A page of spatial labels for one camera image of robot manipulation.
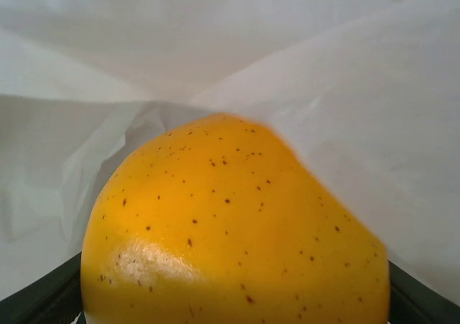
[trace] crumpled paper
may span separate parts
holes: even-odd
[[[460,304],[460,0],[0,0],[0,299],[78,253],[134,148],[272,125]]]

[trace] white paper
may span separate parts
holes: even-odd
[[[460,304],[460,0],[0,2],[0,299],[80,251],[129,152],[225,110]]]

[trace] yellow speckled fruit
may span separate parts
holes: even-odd
[[[94,205],[90,324],[387,322],[387,253],[271,130],[214,114],[132,153]]]

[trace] yellow fruit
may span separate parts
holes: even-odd
[[[88,323],[387,322],[382,243],[271,130],[214,114],[132,153],[94,205]]]

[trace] fruit skin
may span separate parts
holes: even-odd
[[[387,252],[271,130],[214,114],[133,152],[83,243],[88,323],[384,324]]]

